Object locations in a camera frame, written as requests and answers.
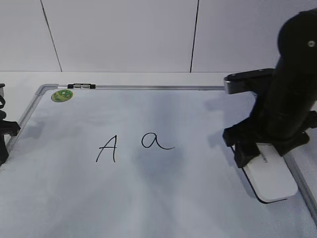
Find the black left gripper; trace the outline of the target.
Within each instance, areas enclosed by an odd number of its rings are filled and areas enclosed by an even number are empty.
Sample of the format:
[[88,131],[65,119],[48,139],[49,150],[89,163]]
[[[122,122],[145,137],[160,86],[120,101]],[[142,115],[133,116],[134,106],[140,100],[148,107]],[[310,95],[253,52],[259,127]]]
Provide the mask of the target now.
[[8,157],[9,153],[6,147],[4,140],[4,135],[8,134],[10,136],[17,136],[20,131],[20,126],[16,121],[6,121],[6,113],[0,111],[0,164],[4,164]]

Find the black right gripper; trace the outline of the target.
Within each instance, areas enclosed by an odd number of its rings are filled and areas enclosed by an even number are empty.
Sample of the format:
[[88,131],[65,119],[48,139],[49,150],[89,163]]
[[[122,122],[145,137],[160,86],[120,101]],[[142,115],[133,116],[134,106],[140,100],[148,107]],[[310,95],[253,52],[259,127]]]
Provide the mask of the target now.
[[316,100],[315,92],[270,91],[258,97],[249,117],[223,132],[225,144],[235,145],[237,167],[260,155],[257,143],[272,144],[280,156],[307,144],[306,130],[317,126]]

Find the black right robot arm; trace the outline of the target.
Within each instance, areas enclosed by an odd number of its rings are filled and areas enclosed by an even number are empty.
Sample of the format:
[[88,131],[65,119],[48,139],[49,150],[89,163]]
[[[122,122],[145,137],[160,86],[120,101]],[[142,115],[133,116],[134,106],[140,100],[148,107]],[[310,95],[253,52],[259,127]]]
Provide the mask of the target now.
[[253,92],[255,104],[243,121],[226,128],[223,139],[234,147],[239,168],[260,154],[258,144],[271,144],[280,156],[308,143],[306,131],[316,128],[317,11],[299,12],[281,27],[275,68],[230,74],[227,94]]

